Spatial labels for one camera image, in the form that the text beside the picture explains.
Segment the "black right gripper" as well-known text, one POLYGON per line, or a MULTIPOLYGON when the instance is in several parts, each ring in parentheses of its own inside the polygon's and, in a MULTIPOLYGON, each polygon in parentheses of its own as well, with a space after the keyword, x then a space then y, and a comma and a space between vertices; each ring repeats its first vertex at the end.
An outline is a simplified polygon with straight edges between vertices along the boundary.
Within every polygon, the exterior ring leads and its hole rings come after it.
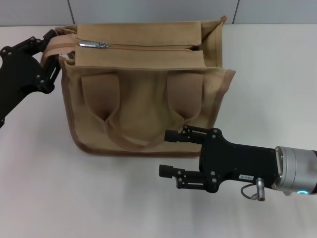
POLYGON ((218 128, 184 125, 180 131, 166 130, 164 140, 202 145, 200 172, 159 166, 159 176, 175 178, 178 189, 216 193, 226 180, 255 183, 257 178, 263 179, 264 186, 270 188, 278 177, 274 149, 231 143, 218 128))

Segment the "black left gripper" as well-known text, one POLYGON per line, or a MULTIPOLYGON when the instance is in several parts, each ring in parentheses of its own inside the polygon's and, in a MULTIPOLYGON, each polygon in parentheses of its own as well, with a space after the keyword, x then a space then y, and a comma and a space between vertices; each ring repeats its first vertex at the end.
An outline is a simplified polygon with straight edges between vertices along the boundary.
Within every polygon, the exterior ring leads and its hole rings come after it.
POLYGON ((0 125, 5 117, 29 94, 33 92, 51 93, 61 70, 59 56, 45 59, 42 67, 33 58, 43 52, 49 41, 57 36, 54 30, 48 31, 43 39, 34 36, 15 45, 5 47, 0 52, 0 125))

